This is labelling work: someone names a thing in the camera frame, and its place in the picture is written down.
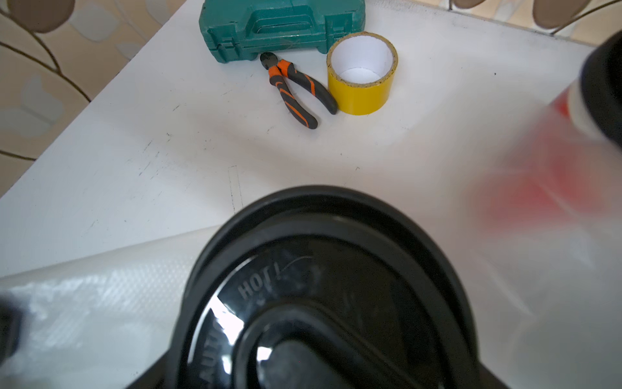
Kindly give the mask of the red cup black lid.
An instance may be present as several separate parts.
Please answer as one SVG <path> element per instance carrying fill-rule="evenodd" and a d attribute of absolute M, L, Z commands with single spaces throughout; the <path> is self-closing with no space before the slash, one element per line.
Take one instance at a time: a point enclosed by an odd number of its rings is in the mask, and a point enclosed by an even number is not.
<path fill-rule="evenodd" d="M 481 178 L 470 207 L 476 225 L 493 233 L 620 218 L 620 32 L 586 58 L 575 81 Z"/>
<path fill-rule="evenodd" d="M 300 186 L 223 224 L 192 268 L 167 388 L 480 388 L 457 273 L 368 194 Z"/>

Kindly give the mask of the clear plastic carrier bag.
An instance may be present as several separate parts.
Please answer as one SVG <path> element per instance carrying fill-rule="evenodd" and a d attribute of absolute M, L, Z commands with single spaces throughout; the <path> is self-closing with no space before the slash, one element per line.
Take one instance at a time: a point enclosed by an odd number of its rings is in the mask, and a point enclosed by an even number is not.
<path fill-rule="evenodd" d="M 618 388 L 621 130 L 432 120 L 385 199 L 298 186 L 221 226 L 1 281 L 4 388 Z"/>

